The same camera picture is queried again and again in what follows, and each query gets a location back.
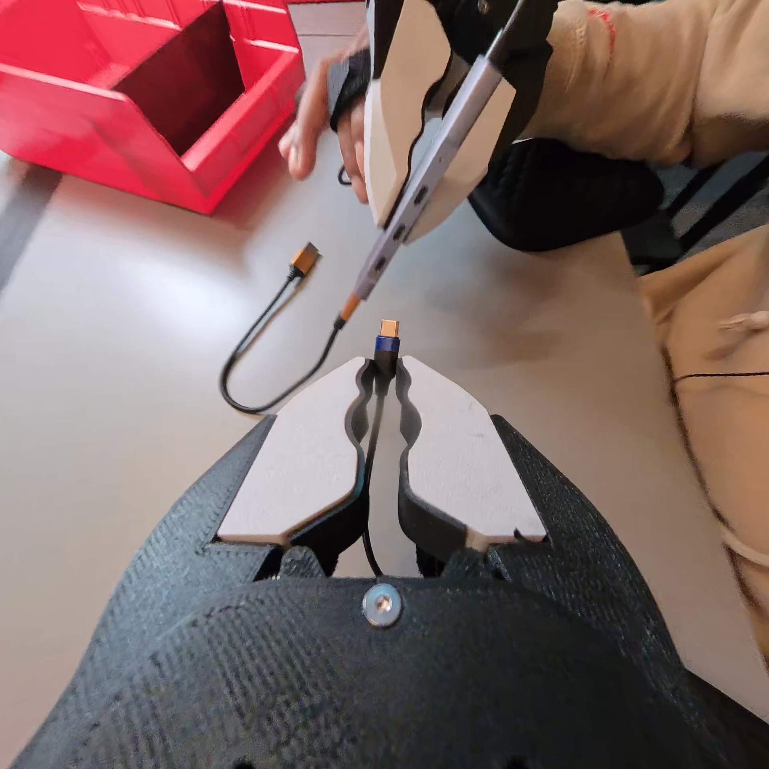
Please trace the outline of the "person's right forearm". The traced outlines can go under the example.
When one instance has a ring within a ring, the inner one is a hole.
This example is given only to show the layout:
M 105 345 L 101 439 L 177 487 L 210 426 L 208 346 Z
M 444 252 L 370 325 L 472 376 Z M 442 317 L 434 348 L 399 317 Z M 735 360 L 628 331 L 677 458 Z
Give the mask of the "person's right forearm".
M 768 2 L 561 2 L 522 137 L 664 167 L 768 149 Z

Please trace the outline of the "red plastic bin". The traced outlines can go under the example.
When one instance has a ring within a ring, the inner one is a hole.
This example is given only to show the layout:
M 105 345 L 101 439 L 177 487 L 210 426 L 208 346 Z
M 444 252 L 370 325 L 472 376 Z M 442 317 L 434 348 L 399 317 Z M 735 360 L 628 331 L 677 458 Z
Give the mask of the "red plastic bin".
M 293 112 L 304 64 L 287 3 L 221 2 L 245 93 L 182 157 L 114 87 L 214 3 L 2 2 L 2 150 L 212 213 Z

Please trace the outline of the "black cable blue-ring plug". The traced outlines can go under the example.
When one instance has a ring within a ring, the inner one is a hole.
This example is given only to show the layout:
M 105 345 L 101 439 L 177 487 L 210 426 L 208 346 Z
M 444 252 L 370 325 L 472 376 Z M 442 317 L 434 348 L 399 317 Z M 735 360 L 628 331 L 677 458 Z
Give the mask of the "black cable blue-ring plug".
M 374 396 L 376 402 L 364 466 L 364 491 L 367 496 L 370 495 L 370 481 L 384 413 L 385 399 L 388 396 L 390 384 L 397 372 L 399 348 L 399 322 L 383 320 L 380 323 L 380 332 L 374 345 Z

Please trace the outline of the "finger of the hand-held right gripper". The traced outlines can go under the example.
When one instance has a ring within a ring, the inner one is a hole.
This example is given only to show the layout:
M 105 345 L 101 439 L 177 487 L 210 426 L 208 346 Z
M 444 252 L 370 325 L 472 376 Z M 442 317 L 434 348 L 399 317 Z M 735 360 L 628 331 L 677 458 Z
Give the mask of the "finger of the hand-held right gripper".
M 430 199 L 405 236 L 410 244 L 439 226 L 477 186 L 487 172 L 491 155 L 514 101 L 514 86 L 502 79 L 458 148 Z
M 370 2 L 367 23 L 364 178 L 374 223 L 385 228 L 409 179 L 426 103 L 445 77 L 451 49 L 431 2 Z

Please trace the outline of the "black bin divider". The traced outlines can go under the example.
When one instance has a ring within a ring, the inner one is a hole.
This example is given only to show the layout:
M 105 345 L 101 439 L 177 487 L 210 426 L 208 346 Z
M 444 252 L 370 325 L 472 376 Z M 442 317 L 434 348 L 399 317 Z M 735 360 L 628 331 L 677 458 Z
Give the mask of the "black bin divider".
M 245 93 L 224 5 L 208 7 L 114 90 L 182 157 Z

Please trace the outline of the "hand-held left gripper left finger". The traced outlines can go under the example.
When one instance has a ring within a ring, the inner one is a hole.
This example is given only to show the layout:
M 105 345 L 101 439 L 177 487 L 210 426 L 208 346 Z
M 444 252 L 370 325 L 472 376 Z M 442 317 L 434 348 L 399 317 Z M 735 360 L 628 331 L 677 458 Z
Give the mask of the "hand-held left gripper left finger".
M 352 500 L 362 448 L 351 415 L 368 402 L 368 363 L 352 358 L 281 408 L 217 530 L 221 541 L 287 545 Z

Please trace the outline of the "person's right hand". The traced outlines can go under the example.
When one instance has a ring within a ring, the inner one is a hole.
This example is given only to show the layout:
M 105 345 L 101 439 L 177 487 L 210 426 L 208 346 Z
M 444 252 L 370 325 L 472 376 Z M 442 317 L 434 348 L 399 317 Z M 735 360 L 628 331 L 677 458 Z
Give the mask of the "person's right hand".
M 278 148 L 293 179 L 308 178 L 315 167 L 318 143 L 329 127 L 327 77 L 333 63 L 368 47 L 368 27 L 363 24 L 346 49 L 322 58 L 310 74 L 295 120 L 279 141 Z M 344 169 L 362 204 L 368 203 L 364 173 L 364 98 L 358 99 L 338 121 L 336 131 Z

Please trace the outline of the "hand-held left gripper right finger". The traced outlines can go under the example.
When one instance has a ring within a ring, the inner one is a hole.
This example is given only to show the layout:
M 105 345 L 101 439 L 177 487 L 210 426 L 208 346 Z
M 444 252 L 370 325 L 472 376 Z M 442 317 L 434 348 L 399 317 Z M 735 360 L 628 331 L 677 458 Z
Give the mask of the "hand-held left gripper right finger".
M 395 384 L 407 537 L 423 552 L 544 542 L 543 520 L 484 405 L 410 355 L 399 359 Z

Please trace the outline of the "grey usb hub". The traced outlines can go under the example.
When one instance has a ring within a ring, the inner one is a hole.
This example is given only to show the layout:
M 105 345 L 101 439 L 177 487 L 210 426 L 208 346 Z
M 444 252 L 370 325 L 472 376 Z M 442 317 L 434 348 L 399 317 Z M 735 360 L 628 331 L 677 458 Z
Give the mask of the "grey usb hub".
M 388 227 L 374 244 L 354 286 L 353 304 L 368 298 L 398 249 L 409 245 L 404 242 L 405 236 L 416 223 L 421 209 L 444 177 L 449 163 L 502 79 L 499 69 L 489 63 L 485 55 L 477 58 L 421 164 L 411 176 Z

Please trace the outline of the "black cable orange plugs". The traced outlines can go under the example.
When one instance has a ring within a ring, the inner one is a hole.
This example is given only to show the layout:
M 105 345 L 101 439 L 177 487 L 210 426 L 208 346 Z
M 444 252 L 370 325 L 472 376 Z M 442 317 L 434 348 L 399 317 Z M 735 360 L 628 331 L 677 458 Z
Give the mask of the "black cable orange plugs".
M 267 304 L 266 308 L 256 317 L 255 321 L 238 341 L 236 347 L 229 354 L 226 362 L 223 364 L 217 380 L 218 391 L 223 401 L 237 413 L 249 417 L 266 416 L 270 409 L 273 409 L 275 406 L 287 400 L 289 396 L 295 394 L 320 371 L 323 364 L 328 359 L 334 347 L 335 341 L 337 340 L 337 337 L 340 335 L 341 331 L 347 324 L 347 320 L 339 315 L 334 320 L 332 331 L 328 336 L 328 340 L 326 341 L 317 362 L 304 376 L 296 380 L 292 385 L 289 385 L 285 390 L 280 392 L 273 399 L 269 400 L 266 404 L 246 406 L 243 403 L 237 401 L 232 396 L 229 389 L 229 382 L 233 371 L 236 369 L 236 366 L 240 363 L 249 349 L 255 344 L 257 337 L 262 332 L 264 332 L 266 325 L 270 322 L 270 319 L 274 314 L 273 312 L 277 309 L 277 305 L 283 299 L 283 296 L 290 289 L 298 289 L 302 285 L 308 275 L 312 273 L 320 257 L 321 254 L 319 250 L 312 243 L 307 243 L 304 245 L 303 248 L 293 256 L 288 267 L 288 274 L 286 275 L 282 286 L 277 290 L 271 301 Z

